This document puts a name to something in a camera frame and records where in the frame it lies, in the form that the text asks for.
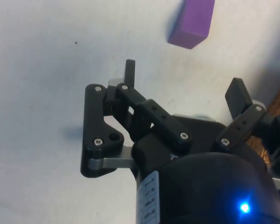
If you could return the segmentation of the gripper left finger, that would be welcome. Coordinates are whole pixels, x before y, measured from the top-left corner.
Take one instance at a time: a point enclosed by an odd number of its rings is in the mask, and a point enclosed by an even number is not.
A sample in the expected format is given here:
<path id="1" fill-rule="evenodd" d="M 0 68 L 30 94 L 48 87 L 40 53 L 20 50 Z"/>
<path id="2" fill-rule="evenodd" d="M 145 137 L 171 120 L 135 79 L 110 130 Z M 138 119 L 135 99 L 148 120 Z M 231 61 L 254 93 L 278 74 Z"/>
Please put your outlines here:
<path id="1" fill-rule="evenodd" d="M 90 84 L 85 88 L 81 174 L 96 178 L 128 168 L 137 175 L 143 162 L 136 160 L 132 147 L 124 146 L 121 132 L 104 118 L 114 117 L 127 130 L 133 143 L 152 134 L 177 154 L 187 154 L 192 145 L 190 132 L 178 120 L 134 88 L 135 61 L 127 59 L 123 79 L 107 87 Z"/>

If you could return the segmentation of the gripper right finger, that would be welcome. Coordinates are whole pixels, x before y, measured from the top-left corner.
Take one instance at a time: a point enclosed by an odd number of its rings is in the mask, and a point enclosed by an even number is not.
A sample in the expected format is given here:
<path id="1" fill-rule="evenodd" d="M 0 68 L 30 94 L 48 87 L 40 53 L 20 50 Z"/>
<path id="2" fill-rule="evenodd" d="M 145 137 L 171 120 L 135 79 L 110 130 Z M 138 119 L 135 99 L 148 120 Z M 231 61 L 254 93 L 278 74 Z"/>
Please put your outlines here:
<path id="1" fill-rule="evenodd" d="M 269 173 L 280 187 L 280 115 L 269 115 L 262 105 L 253 103 L 241 78 L 232 80 L 225 99 L 233 121 L 216 143 L 234 153 L 251 136 L 259 138 L 271 162 Z"/>

